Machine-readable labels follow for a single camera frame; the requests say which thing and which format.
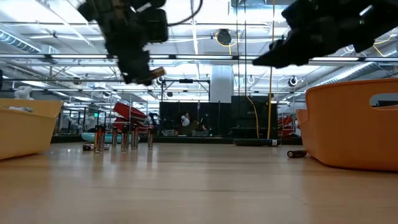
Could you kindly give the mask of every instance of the ceiling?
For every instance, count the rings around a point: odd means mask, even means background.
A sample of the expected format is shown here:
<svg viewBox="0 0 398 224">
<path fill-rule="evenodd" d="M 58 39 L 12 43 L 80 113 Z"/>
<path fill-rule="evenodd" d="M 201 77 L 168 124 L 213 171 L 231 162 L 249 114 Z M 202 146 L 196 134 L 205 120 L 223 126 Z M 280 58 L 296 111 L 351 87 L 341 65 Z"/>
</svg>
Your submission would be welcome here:
<svg viewBox="0 0 398 224">
<path fill-rule="evenodd" d="M 289 27 L 280 15 L 286 5 L 293 0 L 276 1 L 275 7 L 275 27 L 274 34 L 278 38 L 286 35 Z M 56 53 L 60 54 L 106 54 L 104 40 L 100 28 L 95 21 L 86 21 L 83 16 L 75 9 L 83 0 L 2 0 L 0 1 L 0 30 L 23 40 L 38 49 L 47 49 L 49 46 Z M 193 8 L 196 9 L 199 0 L 192 0 Z M 233 0 L 204 0 L 203 7 L 197 16 L 192 20 L 180 25 L 169 27 L 169 41 L 163 44 L 153 44 L 146 46 L 151 54 L 175 54 L 175 55 L 261 55 L 268 50 L 272 40 L 272 5 L 267 1 L 246 0 L 248 6 L 246 13 L 239 1 L 238 7 Z M 190 16 L 191 1 L 187 0 L 168 0 L 163 7 L 167 12 L 168 22 L 180 21 Z M 213 38 L 220 29 L 229 29 L 233 39 L 231 47 L 225 47 L 217 43 Z M 386 49 L 395 43 L 396 35 L 394 31 L 382 36 L 379 40 L 387 40 L 380 45 L 379 49 Z M 352 47 L 340 49 L 332 56 L 358 56 Z M 9 44 L 0 42 L 0 53 L 26 54 Z M 371 48 L 363 52 L 361 56 L 379 56 L 375 49 Z M 119 70 L 114 62 L 104 60 L 95 66 L 74 66 L 73 60 L 59 60 L 59 64 L 65 63 L 68 66 L 56 66 L 48 64 L 41 65 L 38 60 L 31 59 L 9 59 L 1 60 L 1 66 L 16 64 L 32 71 L 23 72 L 23 69 L 16 71 L 22 72 L 19 78 L 43 78 L 57 74 L 55 78 L 66 79 L 81 77 L 84 79 L 103 79 L 114 80 L 119 78 Z M 152 67 L 165 66 L 167 72 L 165 79 L 179 80 L 181 78 L 191 78 L 195 80 L 209 80 L 214 66 L 218 66 L 216 60 L 153 60 Z M 345 67 L 343 63 L 316 64 L 307 66 L 289 66 L 283 69 L 273 69 L 272 82 L 270 82 L 271 69 L 267 67 L 253 67 L 250 62 L 247 65 L 244 61 L 227 63 L 232 67 L 234 74 L 234 89 L 241 91 L 245 86 L 250 91 L 269 91 L 270 83 L 273 91 L 295 91 L 305 90 L 306 86 L 316 82 L 338 69 Z M 299 85 L 295 88 L 287 85 L 287 80 L 292 76 L 299 79 Z M 48 83 L 48 85 L 58 88 L 96 88 L 134 90 L 129 94 L 114 93 L 124 100 L 129 100 L 129 95 L 134 94 L 142 100 L 156 103 L 160 98 L 159 85 L 149 88 L 140 85 L 125 85 L 123 83 L 107 82 L 81 83 Z M 208 86 L 201 86 L 197 83 L 186 84 L 175 82 L 169 90 L 175 90 L 172 99 L 169 100 L 206 100 L 208 96 L 205 91 Z M 188 92 L 178 93 L 178 90 L 189 90 Z M 101 96 L 96 100 L 106 101 Z"/>
</svg>

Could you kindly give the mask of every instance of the wooden floor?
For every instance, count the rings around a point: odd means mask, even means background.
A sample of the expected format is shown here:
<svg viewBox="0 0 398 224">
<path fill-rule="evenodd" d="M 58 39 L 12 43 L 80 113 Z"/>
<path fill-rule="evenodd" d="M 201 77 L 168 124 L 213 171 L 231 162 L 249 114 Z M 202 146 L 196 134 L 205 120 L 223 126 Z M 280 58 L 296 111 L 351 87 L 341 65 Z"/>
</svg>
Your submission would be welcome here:
<svg viewBox="0 0 398 224">
<path fill-rule="evenodd" d="M 54 144 L 0 161 L 0 223 L 397 223 L 398 174 L 285 156 L 300 148 Z"/>
</svg>

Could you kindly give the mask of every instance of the teal object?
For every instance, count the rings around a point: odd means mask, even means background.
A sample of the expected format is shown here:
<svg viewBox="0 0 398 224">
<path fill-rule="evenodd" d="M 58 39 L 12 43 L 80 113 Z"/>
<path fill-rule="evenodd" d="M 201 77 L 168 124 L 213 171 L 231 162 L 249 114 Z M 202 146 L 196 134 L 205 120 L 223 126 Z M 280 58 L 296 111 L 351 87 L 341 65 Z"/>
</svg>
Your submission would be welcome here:
<svg viewBox="0 0 398 224">
<path fill-rule="evenodd" d="M 85 141 L 94 143 L 94 137 L 95 133 L 83 133 L 81 134 L 81 138 Z M 120 144 L 122 142 L 122 135 L 118 134 L 118 143 Z M 112 143 L 112 134 L 105 134 L 105 143 Z M 129 135 L 129 143 L 131 143 L 131 134 Z"/>
</svg>

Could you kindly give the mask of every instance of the wooden table surface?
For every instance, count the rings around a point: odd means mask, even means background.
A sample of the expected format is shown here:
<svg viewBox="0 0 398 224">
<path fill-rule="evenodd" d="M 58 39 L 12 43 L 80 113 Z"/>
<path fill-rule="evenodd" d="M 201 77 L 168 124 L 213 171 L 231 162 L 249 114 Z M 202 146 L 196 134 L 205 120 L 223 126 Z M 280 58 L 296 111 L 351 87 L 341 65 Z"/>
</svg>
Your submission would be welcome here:
<svg viewBox="0 0 398 224">
<path fill-rule="evenodd" d="M 299 146 L 81 144 L 0 161 L 0 223 L 398 222 L 398 174 L 288 159 Z"/>
</svg>

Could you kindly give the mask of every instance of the black cable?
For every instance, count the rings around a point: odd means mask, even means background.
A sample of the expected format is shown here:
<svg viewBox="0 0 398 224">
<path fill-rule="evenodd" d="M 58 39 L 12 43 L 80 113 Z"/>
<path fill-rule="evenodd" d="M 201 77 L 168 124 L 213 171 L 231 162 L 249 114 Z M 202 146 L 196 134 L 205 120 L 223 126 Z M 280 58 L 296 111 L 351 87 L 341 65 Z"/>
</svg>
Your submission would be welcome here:
<svg viewBox="0 0 398 224">
<path fill-rule="evenodd" d="M 173 22 L 171 24 L 167 24 L 167 26 L 169 26 L 169 27 L 177 26 L 177 25 L 183 24 L 184 22 L 187 22 L 188 20 L 192 19 L 195 15 L 197 15 L 199 13 L 202 5 L 203 5 L 203 0 L 200 0 L 198 9 L 191 16 L 189 16 L 189 17 L 187 17 L 187 18 L 185 18 L 185 19 L 183 19 L 183 20 L 181 20 L 179 22 Z"/>
</svg>

